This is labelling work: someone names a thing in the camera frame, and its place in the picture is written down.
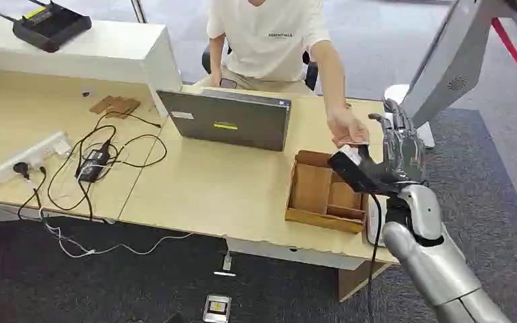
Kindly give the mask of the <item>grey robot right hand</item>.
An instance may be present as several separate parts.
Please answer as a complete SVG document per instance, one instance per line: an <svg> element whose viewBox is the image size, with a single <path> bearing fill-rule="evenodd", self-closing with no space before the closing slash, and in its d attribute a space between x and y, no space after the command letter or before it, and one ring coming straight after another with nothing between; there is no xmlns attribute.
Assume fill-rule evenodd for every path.
<svg viewBox="0 0 517 323"><path fill-rule="evenodd" d="M372 174L383 183L425 182L425 146L405 111L392 99L383 101L391 118L369 114L383 130L383 160L372 166Z"/></svg>

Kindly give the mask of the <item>person's left hand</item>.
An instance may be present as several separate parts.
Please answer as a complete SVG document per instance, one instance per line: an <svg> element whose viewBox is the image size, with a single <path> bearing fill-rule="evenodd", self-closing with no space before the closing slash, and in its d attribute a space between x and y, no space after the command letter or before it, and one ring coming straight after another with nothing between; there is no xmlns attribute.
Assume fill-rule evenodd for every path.
<svg viewBox="0 0 517 323"><path fill-rule="evenodd" d="M329 110L327 124L337 147L360 146L369 143L367 127L348 108Z"/></svg>

